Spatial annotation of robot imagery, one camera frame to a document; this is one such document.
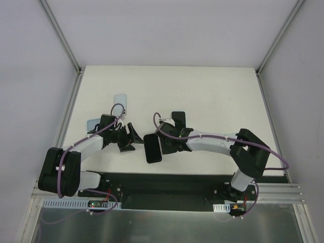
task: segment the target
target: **purple cable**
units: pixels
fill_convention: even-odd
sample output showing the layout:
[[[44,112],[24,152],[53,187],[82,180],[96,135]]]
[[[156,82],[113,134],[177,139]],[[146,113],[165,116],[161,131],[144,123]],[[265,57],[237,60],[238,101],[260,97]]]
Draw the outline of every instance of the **purple cable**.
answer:
[[[271,150],[270,148],[266,147],[266,146],[263,146],[261,144],[258,144],[258,143],[252,143],[252,142],[248,142],[248,141],[244,141],[244,140],[241,140],[241,139],[235,139],[235,138],[225,138],[223,136],[217,136],[217,135],[195,135],[195,136],[189,136],[189,137],[174,137],[174,136],[171,136],[165,132],[163,132],[159,127],[158,125],[156,124],[156,121],[155,121],[155,117],[158,115],[159,118],[161,118],[161,115],[156,112],[154,113],[154,116],[153,116],[153,123],[156,127],[156,129],[158,129],[158,131],[160,133],[162,133],[163,135],[165,135],[166,137],[168,138],[172,138],[172,139],[176,139],[176,140],[186,140],[186,139],[192,139],[192,138],[217,138],[217,139],[222,139],[222,140],[229,140],[229,141],[233,141],[233,142],[239,142],[239,143],[243,143],[243,144],[246,144],[246,145],[251,145],[251,146],[255,146],[255,147],[258,147],[258,148],[261,148],[261,149],[264,149],[270,153],[272,153],[274,156],[276,156],[277,158],[279,158],[284,164],[286,167],[284,168],[265,168],[264,170],[265,171],[268,171],[268,170],[275,170],[275,171],[284,171],[284,170],[287,170],[289,169],[290,165],[288,163],[287,160],[285,160],[280,154],[276,153],[275,151]]]
[[[67,153],[74,147],[78,146],[79,144],[83,143],[84,141],[87,141],[88,139],[102,133],[103,131],[109,129],[111,126],[113,126],[124,114],[125,108],[122,104],[120,103],[116,103],[113,105],[112,109],[114,109],[115,106],[120,105],[123,108],[123,111],[121,112],[120,116],[117,117],[116,120],[114,120],[111,124],[109,124],[108,126],[104,127],[103,129],[97,131],[96,133],[90,135],[89,137],[83,138],[80,141],[76,142],[75,144],[71,145],[70,147],[68,147],[62,154],[62,157],[60,159],[60,163],[59,163],[59,170],[58,170],[58,174],[57,174],[57,194],[59,196],[59,198],[63,198],[62,194],[61,194],[61,175],[62,175],[62,166],[63,166],[63,162],[64,162],[64,158],[67,155]]]
[[[247,210],[247,212],[245,214],[243,214],[242,216],[245,216],[246,214],[248,214],[252,210],[252,208],[254,208],[254,206],[257,204],[257,201],[259,199],[259,185],[256,182],[253,182],[253,183],[254,183],[254,186],[255,186],[256,191],[257,191],[256,196],[255,196],[255,200],[254,200],[254,203],[252,204],[252,206],[249,208],[249,210]]]

